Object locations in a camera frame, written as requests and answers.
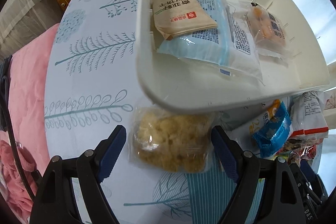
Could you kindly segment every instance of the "metal rivet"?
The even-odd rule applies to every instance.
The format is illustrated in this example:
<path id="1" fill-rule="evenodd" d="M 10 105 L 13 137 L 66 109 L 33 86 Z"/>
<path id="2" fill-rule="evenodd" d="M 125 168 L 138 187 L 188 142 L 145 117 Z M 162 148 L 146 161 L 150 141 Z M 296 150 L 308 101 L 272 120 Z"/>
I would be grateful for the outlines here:
<path id="1" fill-rule="evenodd" d="M 51 161 L 52 161 L 52 162 L 57 162 L 57 161 L 59 161 L 59 156 L 53 156 L 53 157 L 51 158 Z"/>
<path id="2" fill-rule="evenodd" d="M 244 151 L 244 156 L 246 158 L 251 158 L 253 156 L 252 152 L 251 151 Z"/>
<path id="3" fill-rule="evenodd" d="M 282 164 L 286 162 L 284 157 L 277 157 L 278 162 L 281 162 Z"/>
<path id="4" fill-rule="evenodd" d="M 93 155 L 93 150 L 91 150 L 91 149 L 89 149 L 89 150 L 86 150 L 85 152 L 84 152 L 84 155 L 86 156 L 86 157 L 90 157 L 90 156 L 92 156 Z"/>

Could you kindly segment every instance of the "blue snack wrapper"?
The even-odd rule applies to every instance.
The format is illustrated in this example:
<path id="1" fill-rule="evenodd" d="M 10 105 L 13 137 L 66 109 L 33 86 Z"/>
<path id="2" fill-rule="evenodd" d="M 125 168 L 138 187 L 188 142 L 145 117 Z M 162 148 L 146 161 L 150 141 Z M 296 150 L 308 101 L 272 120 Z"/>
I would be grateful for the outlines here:
<path id="1" fill-rule="evenodd" d="M 274 117 L 253 134 L 262 158 L 275 154 L 286 142 L 290 134 L 291 119 L 282 102 Z"/>

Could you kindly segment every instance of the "striped pattern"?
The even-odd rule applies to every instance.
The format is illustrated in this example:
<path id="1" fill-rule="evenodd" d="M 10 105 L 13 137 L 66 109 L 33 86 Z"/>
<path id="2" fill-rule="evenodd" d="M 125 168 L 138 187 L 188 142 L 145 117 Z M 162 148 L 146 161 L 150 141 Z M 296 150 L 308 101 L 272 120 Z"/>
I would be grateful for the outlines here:
<path id="1" fill-rule="evenodd" d="M 213 167 L 205 173 L 187 174 L 193 224 L 216 224 L 236 188 L 213 156 Z M 253 203 L 245 224 L 251 224 L 257 214 L 264 180 L 259 180 Z"/>

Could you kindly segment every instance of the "nutrition label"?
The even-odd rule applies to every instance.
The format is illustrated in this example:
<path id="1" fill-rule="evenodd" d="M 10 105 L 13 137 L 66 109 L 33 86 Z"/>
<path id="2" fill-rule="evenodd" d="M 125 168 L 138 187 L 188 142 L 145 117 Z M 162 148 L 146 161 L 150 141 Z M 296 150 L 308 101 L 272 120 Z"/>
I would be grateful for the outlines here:
<path id="1" fill-rule="evenodd" d="M 233 26 L 235 29 L 235 48 L 246 54 L 251 54 L 250 44 L 247 39 L 246 33 L 242 30 L 235 19 L 233 19 Z"/>
<path id="2" fill-rule="evenodd" d="M 215 2 L 214 0 L 197 0 L 204 11 L 212 11 L 215 10 Z"/>
<path id="3" fill-rule="evenodd" d="M 212 42 L 215 42 L 217 44 L 219 43 L 218 29 L 217 28 L 212 28 L 212 29 L 193 32 L 192 37 L 212 41 Z"/>
<path id="4" fill-rule="evenodd" d="M 304 102 L 304 115 L 310 116 L 315 113 L 321 113 L 320 104 L 317 101 L 316 95 L 314 92 L 307 92 L 303 94 Z"/>

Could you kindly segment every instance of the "red logo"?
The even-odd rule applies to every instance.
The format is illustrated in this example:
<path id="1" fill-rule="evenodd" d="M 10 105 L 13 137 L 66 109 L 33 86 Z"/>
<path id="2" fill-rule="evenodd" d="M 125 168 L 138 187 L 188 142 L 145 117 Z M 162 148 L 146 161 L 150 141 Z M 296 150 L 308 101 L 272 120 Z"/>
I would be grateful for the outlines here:
<path id="1" fill-rule="evenodd" d="M 195 17 L 197 17 L 197 16 L 196 16 L 196 13 L 195 13 L 195 12 L 190 12 L 190 13 L 187 13 L 187 17 L 188 17 L 189 19 L 191 19 L 191 18 L 195 18 Z"/>

